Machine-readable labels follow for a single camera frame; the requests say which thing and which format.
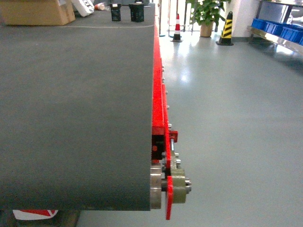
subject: conveyor belt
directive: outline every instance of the conveyor belt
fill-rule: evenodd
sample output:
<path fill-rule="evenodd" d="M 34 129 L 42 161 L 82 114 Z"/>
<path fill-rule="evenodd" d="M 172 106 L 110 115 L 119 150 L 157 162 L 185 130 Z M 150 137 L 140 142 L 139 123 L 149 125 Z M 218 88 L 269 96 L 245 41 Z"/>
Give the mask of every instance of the conveyor belt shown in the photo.
<path fill-rule="evenodd" d="M 0 26 L 0 209 L 150 209 L 151 6 Z"/>

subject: metal shelf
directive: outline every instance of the metal shelf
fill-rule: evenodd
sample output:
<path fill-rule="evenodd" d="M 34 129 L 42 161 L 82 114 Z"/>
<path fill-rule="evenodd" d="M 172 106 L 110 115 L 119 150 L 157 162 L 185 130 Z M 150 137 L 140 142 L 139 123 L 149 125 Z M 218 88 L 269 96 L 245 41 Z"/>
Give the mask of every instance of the metal shelf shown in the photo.
<path fill-rule="evenodd" d="M 283 39 L 279 36 L 264 32 L 262 30 L 253 28 L 251 26 L 248 26 L 247 30 L 249 30 L 252 34 L 258 35 L 258 36 L 260 36 L 261 38 L 263 38 L 265 40 L 268 40 L 268 41 L 271 41 L 272 43 L 275 43 L 275 44 L 281 45 L 283 47 L 286 47 L 287 49 L 292 50 L 294 52 L 297 52 L 299 54 L 303 54 L 303 46 L 301 46 L 299 44 L 288 41 L 288 40 Z"/>
<path fill-rule="evenodd" d="M 303 0 L 260 0 L 265 2 L 272 2 L 283 5 L 291 5 L 291 6 L 303 6 Z"/>

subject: white wall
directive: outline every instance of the white wall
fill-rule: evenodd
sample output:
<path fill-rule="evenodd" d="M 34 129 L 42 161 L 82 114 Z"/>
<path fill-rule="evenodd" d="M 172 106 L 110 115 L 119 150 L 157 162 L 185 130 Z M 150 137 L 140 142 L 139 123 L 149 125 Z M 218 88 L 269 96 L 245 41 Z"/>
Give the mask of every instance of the white wall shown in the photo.
<path fill-rule="evenodd" d="M 256 15 L 259 1 L 257 0 L 232 0 L 226 5 L 226 16 L 232 11 L 232 36 L 249 37 L 250 33 L 246 30 L 251 25 Z"/>

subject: potted plant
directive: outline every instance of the potted plant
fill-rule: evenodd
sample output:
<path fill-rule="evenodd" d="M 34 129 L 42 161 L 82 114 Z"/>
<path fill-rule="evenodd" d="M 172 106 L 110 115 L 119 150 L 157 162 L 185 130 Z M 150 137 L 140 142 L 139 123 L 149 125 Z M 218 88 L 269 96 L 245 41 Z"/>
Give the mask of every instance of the potted plant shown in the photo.
<path fill-rule="evenodd" d="M 220 10 L 225 11 L 224 2 L 231 2 L 231 0 L 187 0 L 194 9 L 190 18 L 191 24 L 197 22 L 201 26 L 200 36 L 210 37 L 214 23 L 218 26 L 220 19 L 225 21 L 220 15 Z"/>

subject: yellow and black bollard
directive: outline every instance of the yellow and black bollard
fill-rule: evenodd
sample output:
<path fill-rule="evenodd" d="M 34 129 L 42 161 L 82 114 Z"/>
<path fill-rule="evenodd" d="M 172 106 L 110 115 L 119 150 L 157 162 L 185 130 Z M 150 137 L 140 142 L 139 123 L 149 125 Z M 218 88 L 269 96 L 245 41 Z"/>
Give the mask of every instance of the yellow and black bollard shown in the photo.
<path fill-rule="evenodd" d="M 216 41 L 216 43 L 221 46 L 232 46 L 233 45 L 233 43 L 232 43 L 232 12 L 228 13 L 220 40 Z"/>

